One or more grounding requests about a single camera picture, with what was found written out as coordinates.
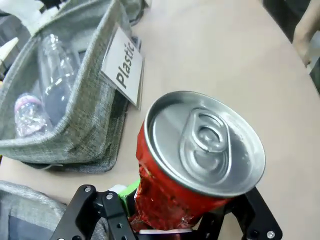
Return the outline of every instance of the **aluminum can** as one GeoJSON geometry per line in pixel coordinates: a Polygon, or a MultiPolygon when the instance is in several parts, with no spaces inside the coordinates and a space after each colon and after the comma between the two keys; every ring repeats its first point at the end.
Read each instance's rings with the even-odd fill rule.
{"type": "Polygon", "coordinates": [[[235,111],[209,96],[170,92],[147,112],[137,139],[134,230],[190,228],[258,183],[263,145],[235,111]]]}

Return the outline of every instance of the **table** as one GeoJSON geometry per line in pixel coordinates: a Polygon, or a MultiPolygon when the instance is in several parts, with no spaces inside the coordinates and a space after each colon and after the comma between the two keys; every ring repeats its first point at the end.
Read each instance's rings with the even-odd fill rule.
{"type": "MultiPolygon", "coordinates": [[[[301,60],[257,0],[154,0],[133,28],[145,56],[141,111],[128,109],[114,168],[100,175],[48,173],[4,157],[0,178],[68,203],[76,189],[105,191],[138,178],[137,134],[161,95],[191,90],[243,116],[266,153],[257,188],[284,240],[320,235],[320,99],[301,60]]],[[[221,240],[240,239],[228,217],[221,240]]]]}

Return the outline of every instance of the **bolt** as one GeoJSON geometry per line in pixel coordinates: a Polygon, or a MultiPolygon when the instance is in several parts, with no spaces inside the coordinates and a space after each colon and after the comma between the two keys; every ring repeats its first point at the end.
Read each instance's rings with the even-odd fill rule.
{"type": "Polygon", "coordinates": [[[112,199],[112,198],[113,198],[112,194],[108,194],[108,195],[106,196],[106,199],[108,199],[108,200],[110,200],[110,199],[112,199]]]}
{"type": "Polygon", "coordinates": [[[91,187],[90,187],[90,186],[87,186],[87,187],[84,189],[84,191],[87,192],[87,193],[90,192],[90,190],[91,190],[91,187]]]}
{"type": "Polygon", "coordinates": [[[268,231],[266,236],[268,237],[268,239],[273,239],[276,236],[276,234],[274,231],[268,231]]]}

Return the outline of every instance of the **fabric basket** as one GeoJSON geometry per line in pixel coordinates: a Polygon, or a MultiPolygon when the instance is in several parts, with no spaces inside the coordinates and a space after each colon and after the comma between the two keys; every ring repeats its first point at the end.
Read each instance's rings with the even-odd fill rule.
{"type": "MultiPolygon", "coordinates": [[[[43,193],[0,181],[0,239],[49,240],[66,210],[43,193]]],[[[108,223],[100,219],[92,240],[107,240],[108,223]]]]}
{"type": "MultiPolygon", "coordinates": [[[[135,5],[139,1],[126,2],[135,5]]],[[[38,168],[102,173],[116,162],[128,101],[109,85],[100,69],[115,26],[121,26],[128,36],[131,26],[118,0],[74,0],[69,4],[72,7],[65,6],[30,38],[5,77],[0,96],[0,154],[38,168]],[[71,41],[84,55],[66,114],[49,134],[15,138],[15,101],[35,89],[38,43],[41,36],[51,33],[71,41]]]]}

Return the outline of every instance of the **clear plastic bottle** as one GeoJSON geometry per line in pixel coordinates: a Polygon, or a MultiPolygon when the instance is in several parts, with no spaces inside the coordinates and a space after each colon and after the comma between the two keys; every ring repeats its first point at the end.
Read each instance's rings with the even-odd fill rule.
{"type": "Polygon", "coordinates": [[[15,101],[14,121],[18,138],[45,134],[53,129],[42,102],[29,93],[20,95],[15,101]]]}
{"type": "Polygon", "coordinates": [[[79,53],[56,35],[46,36],[39,45],[40,90],[44,108],[53,126],[66,107],[80,67],[79,53]]]}

